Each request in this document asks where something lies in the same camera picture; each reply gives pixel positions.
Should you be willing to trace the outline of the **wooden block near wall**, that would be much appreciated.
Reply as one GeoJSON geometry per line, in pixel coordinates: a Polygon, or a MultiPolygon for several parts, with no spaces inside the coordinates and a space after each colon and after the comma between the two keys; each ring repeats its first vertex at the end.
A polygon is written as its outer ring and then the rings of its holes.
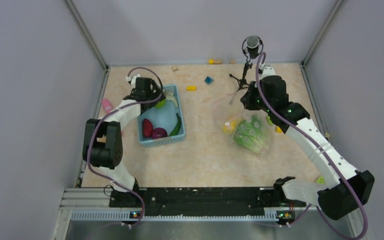
{"type": "Polygon", "coordinates": [[[179,68],[178,68],[177,66],[174,65],[174,66],[171,67],[171,70],[172,70],[173,72],[176,72],[176,71],[179,70],[179,68]]]}

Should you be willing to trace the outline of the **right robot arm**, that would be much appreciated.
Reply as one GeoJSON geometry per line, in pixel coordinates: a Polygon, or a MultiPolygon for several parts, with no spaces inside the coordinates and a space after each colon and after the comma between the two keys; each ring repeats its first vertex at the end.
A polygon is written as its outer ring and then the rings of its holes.
{"type": "Polygon", "coordinates": [[[360,171],[330,144],[309,112],[289,100],[286,82],[279,75],[252,81],[240,101],[250,111],[262,110],[282,133],[293,140],[324,177],[325,183],[280,178],[274,184],[273,200],[279,206],[291,201],[312,204],[330,219],[339,220],[368,202],[375,178],[360,171]]]}

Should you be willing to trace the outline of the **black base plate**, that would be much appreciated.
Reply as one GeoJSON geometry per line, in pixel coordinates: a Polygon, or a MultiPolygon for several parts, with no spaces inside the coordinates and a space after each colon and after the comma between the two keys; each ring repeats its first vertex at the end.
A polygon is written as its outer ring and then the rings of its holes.
{"type": "Polygon", "coordinates": [[[144,206],[147,217],[254,217],[269,208],[306,206],[298,200],[279,200],[271,187],[148,187],[137,193],[113,190],[109,207],[144,206]]]}

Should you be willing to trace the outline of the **green lettuce toy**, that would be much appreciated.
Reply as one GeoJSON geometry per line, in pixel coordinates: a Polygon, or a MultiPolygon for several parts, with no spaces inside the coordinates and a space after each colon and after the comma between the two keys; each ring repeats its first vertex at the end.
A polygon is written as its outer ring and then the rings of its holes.
{"type": "Polygon", "coordinates": [[[263,155],[270,152],[272,137],[267,121],[259,114],[252,114],[239,123],[232,141],[239,147],[263,155]]]}

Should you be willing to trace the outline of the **yellow cube block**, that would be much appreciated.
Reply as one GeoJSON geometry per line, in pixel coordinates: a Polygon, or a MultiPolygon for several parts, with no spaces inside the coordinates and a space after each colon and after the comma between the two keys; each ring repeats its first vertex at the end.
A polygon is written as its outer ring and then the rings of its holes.
{"type": "Polygon", "coordinates": [[[282,133],[282,132],[283,132],[282,129],[281,129],[280,127],[277,127],[277,128],[275,129],[275,131],[276,131],[277,133],[282,133]]]}

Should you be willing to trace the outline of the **yellow block on table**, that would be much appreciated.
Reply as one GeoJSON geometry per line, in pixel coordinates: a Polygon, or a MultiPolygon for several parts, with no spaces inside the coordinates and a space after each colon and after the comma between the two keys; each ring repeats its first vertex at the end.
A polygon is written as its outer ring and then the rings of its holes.
{"type": "Polygon", "coordinates": [[[186,90],[187,90],[187,91],[196,91],[196,90],[197,90],[197,87],[196,87],[196,86],[193,86],[193,85],[190,85],[190,86],[187,86],[187,87],[186,87],[186,90]]]}

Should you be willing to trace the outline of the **yellow wooden cylinder block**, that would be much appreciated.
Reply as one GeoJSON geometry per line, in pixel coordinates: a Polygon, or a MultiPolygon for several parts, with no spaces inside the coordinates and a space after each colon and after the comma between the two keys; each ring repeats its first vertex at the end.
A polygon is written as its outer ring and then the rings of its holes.
{"type": "Polygon", "coordinates": [[[223,64],[223,60],[222,59],[209,59],[208,60],[208,64],[209,65],[221,65],[223,64]]]}

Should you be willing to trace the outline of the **green lime toy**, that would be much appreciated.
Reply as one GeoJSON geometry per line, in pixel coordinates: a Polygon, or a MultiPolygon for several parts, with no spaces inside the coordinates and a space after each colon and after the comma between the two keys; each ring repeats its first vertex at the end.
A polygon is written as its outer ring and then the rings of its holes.
{"type": "Polygon", "coordinates": [[[161,109],[161,108],[163,108],[163,107],[165,106],[166,102],[167,102],[167,101],[166,101],[165,99],[163,99],[162,101],[158,102],[158,103],[155,105],[155,108],[156,108],[156,109],[161,109]]]}

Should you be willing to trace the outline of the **blue square block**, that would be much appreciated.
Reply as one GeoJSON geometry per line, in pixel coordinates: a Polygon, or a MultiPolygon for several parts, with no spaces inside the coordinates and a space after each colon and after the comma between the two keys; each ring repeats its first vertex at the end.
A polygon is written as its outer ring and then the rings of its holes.
{"type": "Polygon", "coordinates": [[[204,81],[209,85],[214,81],[214,79],[210,76],[207,76],[204,81]]]}

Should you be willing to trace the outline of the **green studded brick block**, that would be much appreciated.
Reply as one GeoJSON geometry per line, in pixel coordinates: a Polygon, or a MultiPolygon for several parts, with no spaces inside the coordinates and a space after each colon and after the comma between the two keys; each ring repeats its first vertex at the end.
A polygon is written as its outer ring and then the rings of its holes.
{"type": "Polygon", "coordinates": [[[320,177],[318,177],[318,179],[316,180],[316,183],[318,183],[318,184],[325,184],[326,182],[325,182],[324,177],[323,177],[323,176],[320,176],[320,177]]]}

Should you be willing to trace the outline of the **pink cylinder toy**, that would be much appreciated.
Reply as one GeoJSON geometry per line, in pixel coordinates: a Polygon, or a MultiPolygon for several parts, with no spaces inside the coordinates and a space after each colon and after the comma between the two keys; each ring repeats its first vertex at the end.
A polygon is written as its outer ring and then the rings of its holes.
{"type": "Polygon", "coordinates": [[[112,103],[107,98],[102,99],[101,107],[105,111],[106,114],[109,114],[114,109],[112,103]]]}

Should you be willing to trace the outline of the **yellow lemon toy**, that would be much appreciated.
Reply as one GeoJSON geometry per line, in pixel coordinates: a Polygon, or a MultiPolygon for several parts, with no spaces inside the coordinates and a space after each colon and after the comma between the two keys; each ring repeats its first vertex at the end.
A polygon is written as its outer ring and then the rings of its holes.
{"type": "Polygon", "coordinates": [[[224,123],[222,127],[222,132],[227,135],[233,134],[237,129],[237,123],[235,120],[233,121],[227,121],[224,123]]]}

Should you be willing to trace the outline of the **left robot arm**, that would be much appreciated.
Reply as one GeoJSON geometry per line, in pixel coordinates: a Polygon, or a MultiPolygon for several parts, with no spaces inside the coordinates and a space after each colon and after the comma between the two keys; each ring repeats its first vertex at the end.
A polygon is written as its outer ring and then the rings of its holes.
{"type": "Polygon", "coordinates": [[[129,84],[132,89],[120,104],[102,118],[86,121],[82,155],[87,168],[95,175],[109,181],[121,194],[121,200],[129,207],[138,203],[145,207],[139,191],[135,190],[136,179],[122,162],[122,130],[132,120],[165,99],[163,83],[158,77],[136,77],[129,84]]]}

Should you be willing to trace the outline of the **green cucumber toy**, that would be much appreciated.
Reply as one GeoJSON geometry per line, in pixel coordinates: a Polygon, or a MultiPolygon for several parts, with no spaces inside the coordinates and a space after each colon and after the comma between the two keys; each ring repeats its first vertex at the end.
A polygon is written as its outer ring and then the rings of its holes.
{"type": "Polygon", "coordinates": [[[176,113],[176,125],[173,128],[173,130],[170,132],[169,136],[174,137],[179,134],[181,126],[182,126],[182,118],[180,117],[179,113],[176,113]]]}

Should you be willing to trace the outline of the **black microphone on tripod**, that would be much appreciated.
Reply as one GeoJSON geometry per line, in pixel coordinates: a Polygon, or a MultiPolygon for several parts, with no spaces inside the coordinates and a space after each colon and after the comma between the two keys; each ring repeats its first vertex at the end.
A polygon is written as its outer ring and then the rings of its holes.
{"type": "Polygon", "coordinates": [[[262,39],[259,36],[251,35],[251,36],[248,36],[242,42],[241,49],[242,49],[243,55],[246,57],[246,60],[243,66],[241,78],[237,78],[233,76],[231,73],[229,74],[229,77],[232,79],[235,79],[238,84],[238,88],[236,92],[233,94],[233,97],[231,98],[231,100],[229,101],[229,105],[233,104],[235,96],[240,90],[244,90],[249,87],[249,84],[246,80],[246,76],[247,76],[248,70],[250,70],[253,66],[253,64],[251,63],[251,60],[256,59],[262,53],[264,49],[264,44],[262,39]]]}

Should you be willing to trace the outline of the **red fruit toy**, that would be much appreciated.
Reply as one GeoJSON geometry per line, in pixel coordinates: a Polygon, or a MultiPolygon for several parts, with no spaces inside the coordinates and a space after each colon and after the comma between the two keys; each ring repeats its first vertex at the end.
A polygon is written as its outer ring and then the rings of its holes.
{"type": "Polygon", "coordinates": [[[144,118],[142,120],[142,135],[144,138],[150,138],[152,136],[152,132],[154,130],[154,127],[153,127],[153,124],[152,122],[147,119],[147,118],[144,118]]]}

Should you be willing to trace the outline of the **clear zip top bag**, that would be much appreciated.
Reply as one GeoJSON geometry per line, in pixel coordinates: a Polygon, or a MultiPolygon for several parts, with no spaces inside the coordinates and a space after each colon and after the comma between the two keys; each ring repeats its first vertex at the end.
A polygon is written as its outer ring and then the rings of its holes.
{"type": "Polygon", "coordinates": [[[273,134],[261,111],[245,109],[241,98],[246,92],[242,89],[215,100],[211,107],[214,126],[228,144],[265,156],[271,151],[273,134]]]}

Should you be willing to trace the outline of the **green rectangular block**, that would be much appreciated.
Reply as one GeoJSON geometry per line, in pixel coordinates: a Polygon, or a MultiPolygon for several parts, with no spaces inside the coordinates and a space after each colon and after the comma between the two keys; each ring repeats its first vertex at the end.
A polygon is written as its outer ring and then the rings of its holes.
{"type": "Polygon", "coordinates": [[[270,126],[273,126],[273,122],[271,121],[271,118],[269,116],[266,117],[266,120],[267,120],[267,123],[270,125],[270,126]]]}

